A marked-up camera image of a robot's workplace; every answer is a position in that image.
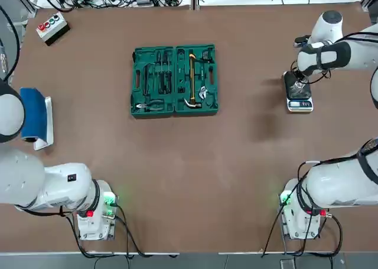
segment control panel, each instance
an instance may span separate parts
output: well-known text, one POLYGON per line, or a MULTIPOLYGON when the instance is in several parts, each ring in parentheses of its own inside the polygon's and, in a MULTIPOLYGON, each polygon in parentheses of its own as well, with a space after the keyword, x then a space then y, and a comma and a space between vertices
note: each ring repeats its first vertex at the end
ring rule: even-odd
POLYGON ((58 38, 70 30, 61 12, 52 15, 35 29, 40 38, 48 45, 52 45, 58 38))

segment pliers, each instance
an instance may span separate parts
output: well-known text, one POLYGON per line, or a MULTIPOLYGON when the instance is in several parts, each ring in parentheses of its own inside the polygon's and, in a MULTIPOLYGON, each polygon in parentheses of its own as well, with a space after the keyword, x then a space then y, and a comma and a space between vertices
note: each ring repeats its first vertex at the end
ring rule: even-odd
POLYGON ((164 109, 164 107, 152 108, 151 105, 153 105, 155 103, 164 103, 164 100, 154 99, 154 100, 152 100, 148 103, 139 103, 139 104, 136 105, 136 108, 146 108, 146 109, 149 109, 150 111, 162 111, 164 109))

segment green indicator light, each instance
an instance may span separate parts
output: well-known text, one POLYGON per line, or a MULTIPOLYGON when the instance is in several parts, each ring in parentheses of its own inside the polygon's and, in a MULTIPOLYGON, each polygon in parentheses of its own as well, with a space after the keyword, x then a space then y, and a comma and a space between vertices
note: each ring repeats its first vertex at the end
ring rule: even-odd
POLYGON ((290 205, 290 198, 288 199, 288 195, 282 195, 281 199, 282 199, 282 203, 286 201, 286 204, 290 205))

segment floor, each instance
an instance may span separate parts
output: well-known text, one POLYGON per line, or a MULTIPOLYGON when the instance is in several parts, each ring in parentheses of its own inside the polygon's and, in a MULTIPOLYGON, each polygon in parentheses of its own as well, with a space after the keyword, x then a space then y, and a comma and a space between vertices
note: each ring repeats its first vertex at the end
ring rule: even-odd
MULTIPOLYGON (((157 255, 151 258, 135 257, 130 260, 129 265, 132 269, 280 269, 281 260, 288 258, 281 254, 267 255, 262 259, 261 255, 257 254, 180 254, 176 258, 157 255)), ((88 260, 80 254, 0 256, 2 269, 92 269, 95 261, 95 259, 88 260)), ((337 255, 333 268, 372 269, 377 268, 377 264, 378 254, 376 253, 348 253, 337 255)), ((126 267, 127 261, 124 256, 101 259, 96 264, 96 269, 126 267)), ((293 265, 283 268, 294 269, 293 265)), ((296 268, 328 269, 331 268, 331 264, 328 258, 306 255, 296 259, 296 268)))

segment green toolbox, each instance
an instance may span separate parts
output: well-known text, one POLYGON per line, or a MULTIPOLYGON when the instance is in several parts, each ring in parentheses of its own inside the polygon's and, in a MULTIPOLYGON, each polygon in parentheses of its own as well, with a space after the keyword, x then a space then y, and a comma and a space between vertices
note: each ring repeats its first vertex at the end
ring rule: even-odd
POLYGON ((130 108, 135 118, 218 112, 214 45, 140 47, 133 61, 130 108))

